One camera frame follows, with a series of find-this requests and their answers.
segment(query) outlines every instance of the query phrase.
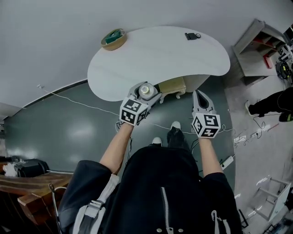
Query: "green floor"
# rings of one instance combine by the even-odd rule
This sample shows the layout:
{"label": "green floor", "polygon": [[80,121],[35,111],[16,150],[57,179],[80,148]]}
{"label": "green floor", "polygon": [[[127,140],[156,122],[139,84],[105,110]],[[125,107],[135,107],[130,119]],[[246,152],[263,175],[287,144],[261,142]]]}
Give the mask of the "green floor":
{"label": "green floor", "polygon": [[[210,77],[201,87],[214,102],[215,109],[221,116],[221,123],[226,129],[231,128],[228,104],[220,78]],[[59,93],[89,106],[100,107],[119,113],[121,102],[108,102],[95,96],[87,83]],[[151,114],[132,134],[132,153],[149,145],[154,137],[161,137],[163,145],[167,144],[168,130],[150,125],[152,122],[170,127],[175,120],[180,121],[183,131],[190,132],[192,121],[192,95],[185,94],[181,99],[167,96],[163,104],[151,109]],[[73,171],[80,160],[99,161],[111,139],[115,135],[115,123],[118,117],[88,108],[66,99],[51,96],[39,101],[5,121],[6,147],[9,155],[24,158],[38,158],[48,163],[52,170]],[[186,134],[191,145],[196,135]],[[213,146],[219,160],[225,160],[234,154],[231,132],[223,132],[213,140]],[[193,156],[198,160],[201,170],[199,147]],[[225,169],[225,174],[232,188],[235,183],[235,163]]]}

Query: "short sleeve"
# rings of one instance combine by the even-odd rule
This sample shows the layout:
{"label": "short sleeve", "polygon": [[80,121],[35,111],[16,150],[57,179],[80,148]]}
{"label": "short sleeve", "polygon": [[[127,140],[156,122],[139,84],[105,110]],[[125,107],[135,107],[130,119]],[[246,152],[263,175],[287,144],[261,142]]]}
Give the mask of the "short sleeve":
{"label": "short sleeve", "polygon": [[231,233],[241,233],[241,221],[234,193],[225,174],[220,172],[209,174],[203,178],[202,184],[212,209],[217,211],[221,219],[228,221]]}
{"label": "short sleeve", "polygon": [[58,209],[64,232],[74,223],[80,207],[98,199],[110,176],[111,171],[98,162],[82,160],[78,163]]}

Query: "zipper pull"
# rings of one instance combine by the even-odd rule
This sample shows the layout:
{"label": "zipper pull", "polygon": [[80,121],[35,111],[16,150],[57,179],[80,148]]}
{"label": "zipper pull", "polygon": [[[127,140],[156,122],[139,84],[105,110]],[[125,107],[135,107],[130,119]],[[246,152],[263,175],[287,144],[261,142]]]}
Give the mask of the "zipper pull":
{"label": "zipper pull", "polygon": [[168,234],[174,234],[173,228],[166,228]]}

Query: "white shoe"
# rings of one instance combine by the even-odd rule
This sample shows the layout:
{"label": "white shoe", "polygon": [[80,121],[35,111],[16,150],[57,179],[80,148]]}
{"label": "white shoe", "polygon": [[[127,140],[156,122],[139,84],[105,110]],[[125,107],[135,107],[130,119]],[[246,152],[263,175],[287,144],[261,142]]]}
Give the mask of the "white shoe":
{"label": "white shoe", "polygon": [[249,114],[250,116],[253,116],[253,115],[249,112],[249,108],[248,108],[249,106],[250,106],[250,101],[247,100],[247,101],[245,102],[245,108],[246,108],[248,114]]}
{"label": "white shoe", "polygon": [[178,121],[174,121],[171,125],[171,129],[172,129],[172,127],[181,129],[181,125]]}
{"label": "white shoe", "polygon": [[162,146],[162,140],[161,140],[161,138],[159,138],[159,137],[155,137],[155,138],[152,140],[152,144],[156,144],[156,145]]}

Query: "green item in basket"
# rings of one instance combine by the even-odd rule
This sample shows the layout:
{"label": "green item in basket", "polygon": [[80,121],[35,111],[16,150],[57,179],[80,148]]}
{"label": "green item in basket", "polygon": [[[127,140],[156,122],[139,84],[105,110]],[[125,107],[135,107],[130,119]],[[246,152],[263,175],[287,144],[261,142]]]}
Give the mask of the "green item in basket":
{"label": "green item in basket", "polygon": [[121,30],[115,30],[111,34],[105,37],[106,44],[116,41],[118,38],[122,37]]}

